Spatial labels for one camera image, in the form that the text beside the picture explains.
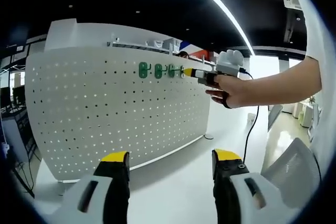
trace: window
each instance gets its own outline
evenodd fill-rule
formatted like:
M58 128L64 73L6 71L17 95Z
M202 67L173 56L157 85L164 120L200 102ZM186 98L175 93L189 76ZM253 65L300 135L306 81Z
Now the window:
M299 64L300 62L302 62L302 60L289 59L289 68L294 67L295 65Z
M20 72L12 72L10 73L11 77L9 79L9 87L11 88L10 90L10 96L13 96L13 88L22 86L25 84L25 72L20 71Z
M250 74L254 79L279 73L279 58L272 56L251 56Z

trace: desk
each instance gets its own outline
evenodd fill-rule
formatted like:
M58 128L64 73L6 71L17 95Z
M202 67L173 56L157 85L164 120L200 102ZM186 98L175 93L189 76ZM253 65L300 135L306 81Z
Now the desk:
M12 146L17 160L28 162L36 148L36 143L30 128L26 108L21 108L12 113L4 113L2 115L2 126L6 141Z
M251 112L256 113L256 107L228 110L211 102L208 133L213 140L202 138L168 157L132 170L128 223L217 223L211 150L222 148L243 157L250 128L247 114ZM263 166L267 125L267 107L262 106L247 147L246 165L250 172L260 172ZM42 161L36 179L36 208L42 214L52 213L69 186L58 183Z

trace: pegboard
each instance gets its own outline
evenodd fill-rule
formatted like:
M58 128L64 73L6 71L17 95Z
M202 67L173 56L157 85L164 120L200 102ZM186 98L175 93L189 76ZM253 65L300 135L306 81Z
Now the pegboard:
M152 64L146 79L139 63ZM27 58L25 92L37 145L57 180L92 174L111 152L134 167L206 132L209 96L195 78L154 77L154 65L210 67L131 48L63 48Z

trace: green peg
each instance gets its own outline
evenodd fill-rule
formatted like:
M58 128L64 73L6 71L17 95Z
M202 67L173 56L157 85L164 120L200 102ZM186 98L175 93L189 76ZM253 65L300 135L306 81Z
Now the green peg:
M147 62L141 62L141 63L139 63L139 77L141 79L146 78L147 75L148 75L147 71L151 70L151 69L152 69L152 64L149 64L149 68L148 68Z
M175 71L179 71L181 74L183 73L183 66L180 66L179 68L175 69L174 64L170 64L168 67L168 75L171 78L174 78L175 76Z
M155 65L155 73L154 73L155 78L161 79L162 78L162 72L166 72L166 71L168 71L168 67L167 66L166 66L166 69L163 70L161 64L156 64Z

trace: led light strip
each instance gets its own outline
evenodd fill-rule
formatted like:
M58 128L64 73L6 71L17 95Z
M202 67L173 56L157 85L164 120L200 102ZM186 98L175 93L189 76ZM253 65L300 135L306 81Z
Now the led light strip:
M241 37L245 41L245 43L246 43L248 49L250 50L251 54L253 56L255 56L253 48L252 48L250 42L248 41L243 29L240 27L239 23L237 22L236 18L232 15L230 10L224 5L224 3L221 0L213 0L213 1L223 10L223 12L225 12L227 17L231 20L232 24L236 27L236 29L240 33Z

